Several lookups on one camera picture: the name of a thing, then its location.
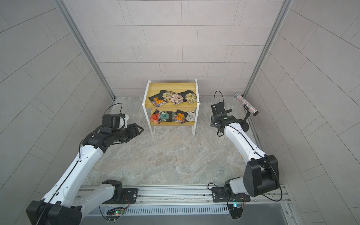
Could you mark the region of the yellow olive tea bag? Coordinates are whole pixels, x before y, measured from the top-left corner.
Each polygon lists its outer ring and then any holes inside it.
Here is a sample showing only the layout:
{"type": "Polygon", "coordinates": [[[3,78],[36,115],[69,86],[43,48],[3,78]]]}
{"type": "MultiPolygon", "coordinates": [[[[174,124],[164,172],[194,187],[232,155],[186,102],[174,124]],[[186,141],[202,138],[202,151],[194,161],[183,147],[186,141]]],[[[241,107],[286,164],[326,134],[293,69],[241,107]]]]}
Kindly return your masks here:
{"type": "Polygon", "coordinates": [[[191,91],[191,90],[187,90],[185,92],[183,92],[183,98],[191,105],[195,102],[197,102],[197,95],[191,91]]]}

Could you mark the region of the orange label black tea bag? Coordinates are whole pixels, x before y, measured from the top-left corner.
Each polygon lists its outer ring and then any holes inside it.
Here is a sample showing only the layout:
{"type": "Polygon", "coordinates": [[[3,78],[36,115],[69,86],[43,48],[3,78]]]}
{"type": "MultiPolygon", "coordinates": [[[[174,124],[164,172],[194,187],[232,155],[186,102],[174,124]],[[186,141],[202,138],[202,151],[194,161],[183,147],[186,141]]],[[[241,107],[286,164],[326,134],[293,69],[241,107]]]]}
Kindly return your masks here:
{"type": "Polygon", "coordinates": [[[156,94],[154,96],[148,97],[148,99],[155,107],[160,107],[167,103],[166,100],[164,100],[162,97],[160,97],[160,94],[156,94]]]}

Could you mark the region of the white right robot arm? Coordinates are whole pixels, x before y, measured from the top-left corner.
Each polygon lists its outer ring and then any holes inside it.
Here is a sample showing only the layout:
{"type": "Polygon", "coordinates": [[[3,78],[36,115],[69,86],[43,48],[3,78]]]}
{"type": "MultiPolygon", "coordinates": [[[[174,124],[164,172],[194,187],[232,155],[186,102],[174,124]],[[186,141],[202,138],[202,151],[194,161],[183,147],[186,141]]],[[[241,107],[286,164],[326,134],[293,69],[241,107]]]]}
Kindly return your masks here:
{"type": "Polygon", "coordinates": [[[225,109],[225,103],[211,105],[211,127],[217,129],[219,137],[226,136],[231,140],[246,163],[244,175],[230,179],[225,189],[230,196],[249,194],[251,197],[264,195],[280,188],[278,160],[274,155],[267,155],[248,137],[249,125],[246,119],[236,119],[229,115],[231,109],[225,109]]]}

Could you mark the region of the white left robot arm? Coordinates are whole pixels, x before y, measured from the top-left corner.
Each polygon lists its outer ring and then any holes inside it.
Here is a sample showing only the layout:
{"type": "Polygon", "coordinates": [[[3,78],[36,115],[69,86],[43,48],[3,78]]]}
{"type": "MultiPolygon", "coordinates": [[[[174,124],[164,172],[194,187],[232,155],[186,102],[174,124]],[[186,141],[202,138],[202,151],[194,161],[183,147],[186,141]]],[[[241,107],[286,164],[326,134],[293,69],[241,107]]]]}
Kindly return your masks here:
{"type": "Polygon", "coordinates": [[[106,180],[81,200],[76,195],[86,176],[115,144],[128,143],[144,131],[133,123],[122,128],[101,127],[91,132],[80,142],[79,153],[65,173],[40,201],[31,201],[26,214],[33,225],[78,225],[82,219],[102,203],[123,199],[122,183],[106,180]]]}

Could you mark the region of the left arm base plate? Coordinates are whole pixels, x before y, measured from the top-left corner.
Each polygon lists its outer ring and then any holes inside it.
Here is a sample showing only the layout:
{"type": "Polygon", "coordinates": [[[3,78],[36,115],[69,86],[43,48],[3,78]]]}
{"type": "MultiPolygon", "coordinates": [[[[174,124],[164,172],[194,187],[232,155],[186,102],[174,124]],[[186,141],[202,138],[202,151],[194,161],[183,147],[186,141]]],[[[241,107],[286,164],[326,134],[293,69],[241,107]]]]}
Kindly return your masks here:
{"type": "Polygon", "coordinates": [[[115,189],[114,195],[103,204],[133,204],[137,201],[138,188],[115,189]]]}

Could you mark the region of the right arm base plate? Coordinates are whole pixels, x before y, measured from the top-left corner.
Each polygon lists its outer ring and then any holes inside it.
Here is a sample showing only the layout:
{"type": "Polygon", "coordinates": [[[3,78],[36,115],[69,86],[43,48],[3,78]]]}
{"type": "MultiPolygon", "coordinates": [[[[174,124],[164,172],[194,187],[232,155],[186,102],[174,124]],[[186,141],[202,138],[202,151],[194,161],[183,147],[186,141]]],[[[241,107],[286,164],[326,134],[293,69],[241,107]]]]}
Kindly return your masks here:
{"type": "Polygon", "coordinates": [[[247,193],[233,194],[228,193],[224,187],[211,187],[212,198],[214,203],[248,203],[251,201],[250,196],[247,193]]]}

